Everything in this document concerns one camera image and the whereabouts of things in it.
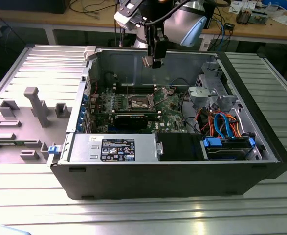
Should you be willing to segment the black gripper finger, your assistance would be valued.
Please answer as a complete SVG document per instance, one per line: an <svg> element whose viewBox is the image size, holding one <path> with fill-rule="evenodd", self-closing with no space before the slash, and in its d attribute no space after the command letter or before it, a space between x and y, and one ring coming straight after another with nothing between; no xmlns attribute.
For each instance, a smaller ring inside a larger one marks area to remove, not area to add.
<svg viewBox="0 0 287 235"><path fill-rule="evenodd" d="M158 69L162 65L162 59L166 56L168 37L164 34L164 28L153 26L152 68Z"/></svg>
<svg viewBox="0 0 287 235"><path fill-rule="evenodd" d="M146 27L146 40L148 45L148 56L155 58L155 26Z"/></svg>

